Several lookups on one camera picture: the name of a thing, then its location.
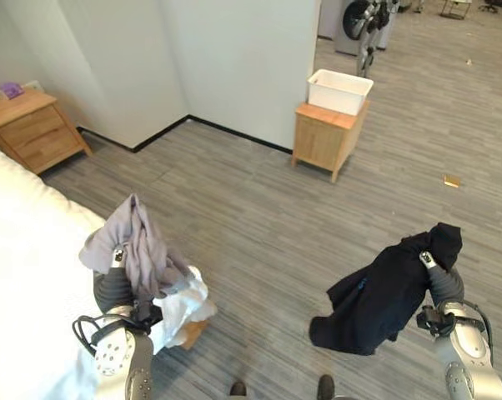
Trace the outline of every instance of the purple object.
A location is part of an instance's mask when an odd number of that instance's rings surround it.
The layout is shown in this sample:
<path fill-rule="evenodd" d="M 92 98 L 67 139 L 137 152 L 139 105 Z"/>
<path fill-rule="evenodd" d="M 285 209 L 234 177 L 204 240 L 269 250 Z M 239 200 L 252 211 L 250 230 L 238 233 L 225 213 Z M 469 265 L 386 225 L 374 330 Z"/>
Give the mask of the purple object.
<path fill-rule="evenodd" d="M 15 82 L 6 82 L 0 85 L 0 90 L 6 94 L 7 98 L 16 98 L 20 94 L 24 94 L 23 88 Z"/>

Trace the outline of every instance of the white plastic bin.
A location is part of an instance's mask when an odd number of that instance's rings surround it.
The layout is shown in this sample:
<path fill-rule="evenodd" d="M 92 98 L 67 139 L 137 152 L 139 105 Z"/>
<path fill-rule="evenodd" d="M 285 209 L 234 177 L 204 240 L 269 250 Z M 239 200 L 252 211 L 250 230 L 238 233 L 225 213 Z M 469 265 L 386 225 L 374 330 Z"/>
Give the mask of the white plastic bin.
<path fill-rule="evenodd" d="M 309 78 L 309 104 L 357 115 L 373 85 L 365 77 L 319 69 Z"/>

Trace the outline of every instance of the drawer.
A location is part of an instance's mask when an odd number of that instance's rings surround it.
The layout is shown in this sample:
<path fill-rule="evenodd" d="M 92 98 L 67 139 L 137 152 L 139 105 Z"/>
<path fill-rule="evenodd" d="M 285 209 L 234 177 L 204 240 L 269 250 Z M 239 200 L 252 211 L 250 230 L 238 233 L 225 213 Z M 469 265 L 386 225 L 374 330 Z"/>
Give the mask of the drawer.
<path fill-rule="evenodd" d="M 0 135 L 13 149 L 18 150 L 45 133 L 64 126 L 53 106 L 42 108 L 0 127 Z"/>
<path fill-rule="evenodd" d="M 36 173 L 49 164 L 57 163 L 79 149 L 77 139 L 66 128 L 61 127 L 34 138 L 16 149 L 23 161 Z"/>

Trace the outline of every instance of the lavender cloth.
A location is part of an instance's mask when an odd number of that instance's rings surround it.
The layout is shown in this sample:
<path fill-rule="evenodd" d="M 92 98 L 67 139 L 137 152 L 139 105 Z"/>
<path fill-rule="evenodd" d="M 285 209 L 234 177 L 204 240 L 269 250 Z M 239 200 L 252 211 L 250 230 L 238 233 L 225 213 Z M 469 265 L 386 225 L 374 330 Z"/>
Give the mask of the lavender cloth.
<path fill-rule="evenodd" d="M 93 271 L 108 273 L 117 246 L 127 250 L 125 268 L 136 296 L 164 298 L 187 288 L 193 278 L 182 256 L 168 249 L 136 194 L 88 237 L 78 257 Z"/>

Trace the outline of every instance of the robotic hand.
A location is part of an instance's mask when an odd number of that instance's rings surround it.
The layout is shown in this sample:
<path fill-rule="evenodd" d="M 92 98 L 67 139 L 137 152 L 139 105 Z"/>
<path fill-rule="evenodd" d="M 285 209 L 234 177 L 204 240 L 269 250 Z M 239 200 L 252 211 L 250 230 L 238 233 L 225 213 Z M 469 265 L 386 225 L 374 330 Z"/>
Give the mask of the robotic hand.
<path fill-rule="evenodd" d="M 108 274 L 94 274 L 93 294 L 104 315 L 81 316 L 73 323 L 77 339 L 95 357 L 96 400 L 145 400 L 151 391 L 153 343 L 148 335 L 162 320 L 162 311 L 151 298 L 134 298 L 124 267 L 126 257 L 124 248 L 117 249 Z M 91 342 L 83 323 L 95 328 Z"/>
<path fill-rule="evenodd" d="M 434 305 L 423 306 L 416 317 L 418 327 L 436 337 L 436 352 L 445 368 L 445 382 L 453 400 L 502 400 L 502 382 L 493 369 L 492 332 L 479 307 L 464 300 L 460 275 L 447 273 L 430 252 L 419 255 L 427 267 Z M 471 318 L 466 306 L 483 319 Z M 481 333 L 486 329 L 488 342 Z"/>

